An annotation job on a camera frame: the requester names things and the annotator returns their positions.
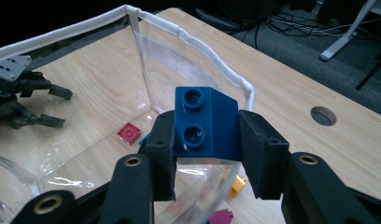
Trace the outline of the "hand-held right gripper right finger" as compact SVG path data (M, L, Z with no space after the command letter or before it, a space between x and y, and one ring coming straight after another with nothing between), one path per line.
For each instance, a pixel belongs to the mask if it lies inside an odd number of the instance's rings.
M281 171L289 156L289 142L261 115L239 111L242 164L254 196L281 197Z

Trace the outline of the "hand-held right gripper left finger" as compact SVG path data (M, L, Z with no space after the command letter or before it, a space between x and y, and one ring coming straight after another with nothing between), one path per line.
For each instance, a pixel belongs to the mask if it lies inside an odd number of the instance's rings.
M146 155L152 169L153 201L173 201L176 198L176 159L174 156L175 112L160 114L146 142Z

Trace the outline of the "orange toy block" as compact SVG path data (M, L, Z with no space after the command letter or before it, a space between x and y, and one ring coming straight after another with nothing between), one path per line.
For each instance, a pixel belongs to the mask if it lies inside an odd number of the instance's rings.
M229 195L231 197L236 197L246 184L247 180L243 176L238 175L232 183L232 186L229 190Z

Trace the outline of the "crimson toy block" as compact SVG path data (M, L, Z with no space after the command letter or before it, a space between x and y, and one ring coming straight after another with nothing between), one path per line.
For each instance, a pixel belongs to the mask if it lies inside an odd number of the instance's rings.
M127 122L118 132L117 136L123 142L131 145L133 144L137 138L140 136L141 130L134 126L131 122Z

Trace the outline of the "dark blue sloped toy block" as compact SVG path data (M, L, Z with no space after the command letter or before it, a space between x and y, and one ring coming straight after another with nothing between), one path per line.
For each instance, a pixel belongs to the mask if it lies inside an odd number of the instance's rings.
M177 158L242 159L237 102L210 87L176 87Z

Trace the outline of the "magenta toy block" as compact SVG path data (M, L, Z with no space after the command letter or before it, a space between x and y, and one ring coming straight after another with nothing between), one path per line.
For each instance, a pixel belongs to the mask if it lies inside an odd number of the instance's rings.
M208 219L208 224L231 224L233 212L228 209L222 209L214 212Z

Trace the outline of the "clear plastic box white trim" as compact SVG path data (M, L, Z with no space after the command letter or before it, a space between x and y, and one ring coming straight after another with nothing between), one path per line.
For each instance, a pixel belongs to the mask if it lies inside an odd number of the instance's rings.
M255 91L207 44L137 7L0 48L30 56L26 71L73 92L36 90L18 101L61 128L0 122L0 224L204 224L227 197L240 161L177 158L173 201L154 202L146 142L155 119L175 112L176 87L210 87L253 106ZM141 130L129 145L117 132Z

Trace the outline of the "black chair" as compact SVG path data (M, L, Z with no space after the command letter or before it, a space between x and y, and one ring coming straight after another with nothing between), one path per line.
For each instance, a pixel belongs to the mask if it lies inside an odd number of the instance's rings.
M367 76L358 84L356 87L356 90L359 91L362 89L362 87L373 77L373 75L378 71L378 69L381 67L381 53L379 53L376 56L377 63L372 68L372 70L367 74Z

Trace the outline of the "grey flat stand base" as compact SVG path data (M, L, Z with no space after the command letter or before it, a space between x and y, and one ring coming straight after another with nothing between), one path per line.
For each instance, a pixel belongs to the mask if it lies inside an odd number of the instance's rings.
M224 33L236 33L241 32L243 27L235 23L234 21L230 21L229 19L225 19L220 15L215 13L210 13L207 10L196 8L195 9L196 16L205 23L215 27L216 29L221 30Z

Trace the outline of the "white desk frame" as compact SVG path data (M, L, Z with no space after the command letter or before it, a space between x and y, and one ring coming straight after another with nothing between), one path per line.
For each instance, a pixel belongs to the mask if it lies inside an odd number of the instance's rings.
M347 43L349 43L356 34L356 30L363 22L368 13L374 13L381 16L381 0L367 0L361 7L356 19L350 25L348 30L339 37L333 44L326 48L320 55L319 59L327 62L337 52L339 52Z

